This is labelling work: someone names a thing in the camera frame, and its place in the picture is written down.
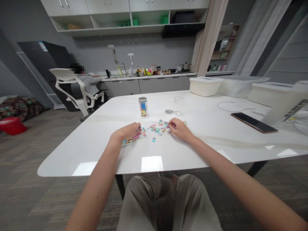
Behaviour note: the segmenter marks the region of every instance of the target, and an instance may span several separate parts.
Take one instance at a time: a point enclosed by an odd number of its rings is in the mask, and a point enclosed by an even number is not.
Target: floral blanket
[[[0,104],[0,120],[6,117],[19,117],[22,121],[30,119],[45,109],[40,102],[32,97],[8,98]]]

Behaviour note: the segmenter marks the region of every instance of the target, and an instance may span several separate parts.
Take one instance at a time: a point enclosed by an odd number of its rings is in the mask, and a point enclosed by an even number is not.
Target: dark hair
[[[74,71],[75,74],[82,74],[82,72],[84,72],[84,67],[77,63],[72,63],[70,68],[72,71]]]

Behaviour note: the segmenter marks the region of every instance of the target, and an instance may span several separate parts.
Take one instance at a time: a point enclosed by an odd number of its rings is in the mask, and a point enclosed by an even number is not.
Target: black refrigerator
[[[66,101],[67,96],[56,88],[56,77],[49,71],[49,69],[53,68],[70,68],[71,63],[75,62],[67,49],[45,41],[18,42],[18,45],[66,108],[69,111],[79,111],[72,102]],[[64,90],[72,93],[70,84]]]

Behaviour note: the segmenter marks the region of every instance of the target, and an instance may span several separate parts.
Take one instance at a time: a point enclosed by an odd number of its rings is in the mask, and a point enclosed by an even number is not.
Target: table leg
[[[120,194],[121,194],[122,200],[124,200],[125,186],[124,186],[123,175],[122,174],[118,174],[118,175],[115,176],[115,179],[116,179],[116,183],[118,185],[118,188],[120,190]]]
[[[254,177],[258,171],[266,164],[267,160],[254,162],[253,165],[248,170],[247,174],[251,177]]]

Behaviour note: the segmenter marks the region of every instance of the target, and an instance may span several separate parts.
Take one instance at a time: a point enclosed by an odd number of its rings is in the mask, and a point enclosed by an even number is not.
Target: chair backrest
[[[64,69],[64,68],[54,68],[49,70],[51,73],[54,74],[56,77],[56,88],[66,94],[68,98],[71,99],[72,103],[77,107],[77,101],[83,100],[85,104],[87,105],[87,96],[90,96],[90,94],[86,91],[86,87],[84,83],[78,78],[78,76],[71,71],[70,69]],[[78,83],[80,85],[80,90],[82,93],[83,99],[75,99],[71,94],[66,92],[60,87],[60,84],[72,84],[72,83]]]

